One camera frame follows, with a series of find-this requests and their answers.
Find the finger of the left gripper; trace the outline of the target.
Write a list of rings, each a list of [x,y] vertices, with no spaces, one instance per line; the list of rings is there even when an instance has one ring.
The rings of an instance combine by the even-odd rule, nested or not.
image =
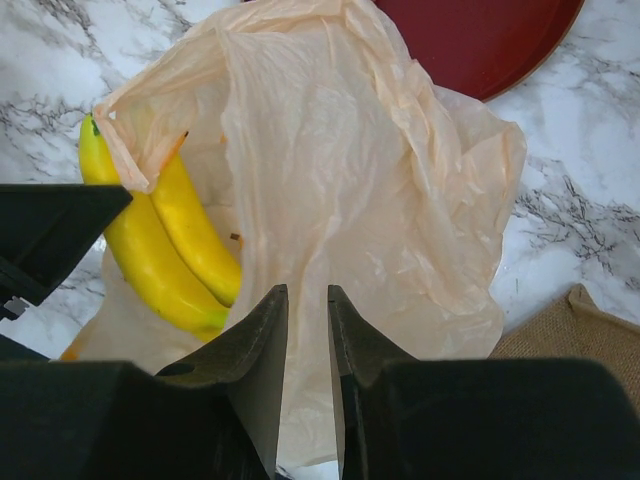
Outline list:
[[[39,306],[131,203],[120,185],[1,186],[1,317]]]

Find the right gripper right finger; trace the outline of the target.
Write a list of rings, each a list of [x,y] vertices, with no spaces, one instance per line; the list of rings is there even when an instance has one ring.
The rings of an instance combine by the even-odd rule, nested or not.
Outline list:
[[[339,285],[328,287],[333,414],[341,479],[381,479],[399,465],[385,368],[415,358],[373,327]]]

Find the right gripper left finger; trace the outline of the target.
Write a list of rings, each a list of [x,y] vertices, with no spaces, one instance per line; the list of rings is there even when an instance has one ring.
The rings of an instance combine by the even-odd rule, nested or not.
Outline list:
[[[181,391],[171,410],[177,478],[276,478],[288,309],[276,285],[239,323],[158,372]]]

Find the yellow banana bunch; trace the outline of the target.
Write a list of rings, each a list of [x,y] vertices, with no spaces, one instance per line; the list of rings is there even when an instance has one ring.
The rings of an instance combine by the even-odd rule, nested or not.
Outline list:
[[[174,327],[207,342],[223,329],[242,269],[196,193],[178,139],[154,191],[135,191],[104,236],[125,281]]]

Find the peach plastic grocery bag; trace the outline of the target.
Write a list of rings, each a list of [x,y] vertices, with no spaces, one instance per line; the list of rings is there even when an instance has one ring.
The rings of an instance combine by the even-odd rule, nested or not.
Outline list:
[[[291,469],[336,458],[326,311],[341,286],[420,359],[487,357],[504,315],[489,292],[525,155],[520,128],[436,86],[370,1],[253,1],[193,26],[82,123],[84,165],[154,191],[179,154],[242,269],[221,331],[289,290],[277,450]],[[163,320],[109,246],[106,297],[65,352],[149,372],[203,341]]]

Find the burlap tote bag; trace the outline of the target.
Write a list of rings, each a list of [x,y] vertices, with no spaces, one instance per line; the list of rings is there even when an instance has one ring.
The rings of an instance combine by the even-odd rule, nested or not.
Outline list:
[[[587,358],[639,366],[639,327],[600,310],[581,284],[506,334],[493,358]]]

